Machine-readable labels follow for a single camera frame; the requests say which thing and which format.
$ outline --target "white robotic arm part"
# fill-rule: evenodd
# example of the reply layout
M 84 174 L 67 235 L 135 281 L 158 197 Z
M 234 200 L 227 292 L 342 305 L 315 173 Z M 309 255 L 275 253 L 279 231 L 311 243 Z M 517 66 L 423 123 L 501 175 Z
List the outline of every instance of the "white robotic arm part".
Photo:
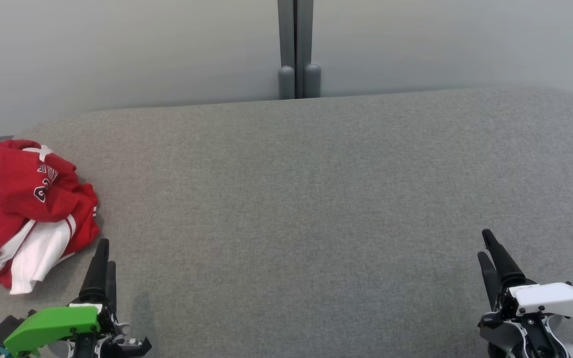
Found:
M 566 283 L 517 286 L 509 290 L 518 302 L 517 316 L 540 311 L 573 317 L 573 286 Z

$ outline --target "gray fabric tablecloth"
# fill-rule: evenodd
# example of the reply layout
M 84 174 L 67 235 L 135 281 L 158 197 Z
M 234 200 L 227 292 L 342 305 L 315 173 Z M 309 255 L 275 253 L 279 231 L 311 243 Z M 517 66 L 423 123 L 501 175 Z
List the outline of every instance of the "gray fabric tablecloth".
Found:
M 122 109 L 20 137 L 94 185 L 153 358 L 484 357 L 485 227 L 531 279 L 573 282 L 567 91 Z M 93 252 L 0 287 L 0 320 L 69 303 Z

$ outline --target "white wall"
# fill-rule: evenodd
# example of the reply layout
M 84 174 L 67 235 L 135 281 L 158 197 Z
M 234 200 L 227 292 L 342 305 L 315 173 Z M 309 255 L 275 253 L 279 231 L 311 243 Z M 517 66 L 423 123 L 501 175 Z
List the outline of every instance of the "white wall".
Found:
M 573 90 L 573 0 L 315 0 L 312 43 L 322 95 Z
M 0 136 L 96 109 L 278 99 L 275 0 L 0 1 Z

